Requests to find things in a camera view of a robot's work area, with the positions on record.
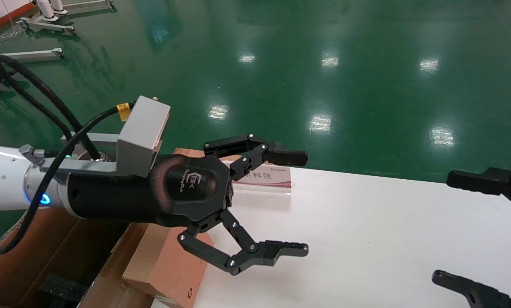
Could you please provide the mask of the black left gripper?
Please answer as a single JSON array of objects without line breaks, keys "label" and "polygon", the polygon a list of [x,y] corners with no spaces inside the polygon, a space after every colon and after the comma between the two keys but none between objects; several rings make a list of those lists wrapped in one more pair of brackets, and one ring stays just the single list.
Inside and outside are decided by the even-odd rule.
[{"label": "black left gripper", "polygon": [[[178,242],[188,253],[237,275],[252,266],[273,267],[280,257],[306,257],[306,243],[255,242],[234,215],[232,180],[240,180],[268,162],[277,166],[306,166],[308,152],[289,150],[280,142],[240,135],[206,142],[205,157],[160,155],[147,177],[71,174],[70,211],[84,219],[153,223],[187,227]],[[218,158],[238,155],[229,168]],[[240,251],[230,256],[196,238],[202,228],[221,223]]]}]

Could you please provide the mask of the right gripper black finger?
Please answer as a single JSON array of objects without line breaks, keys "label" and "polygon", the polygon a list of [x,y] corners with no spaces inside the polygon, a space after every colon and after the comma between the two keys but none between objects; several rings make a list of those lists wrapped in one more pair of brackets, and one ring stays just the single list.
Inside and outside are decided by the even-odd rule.
[{"label": "right gripper black finger", "polygon": [[432,282],[464,296],[471,308],[511,308],[511,298],[507,294],[460,275],[436,270]]},{"label": "right gripper black finger", "polygon": [[488,168],[481,174],[453,170],[449,172],[446,184],[487,195],[504,195],[511,202],[511,170]]}]

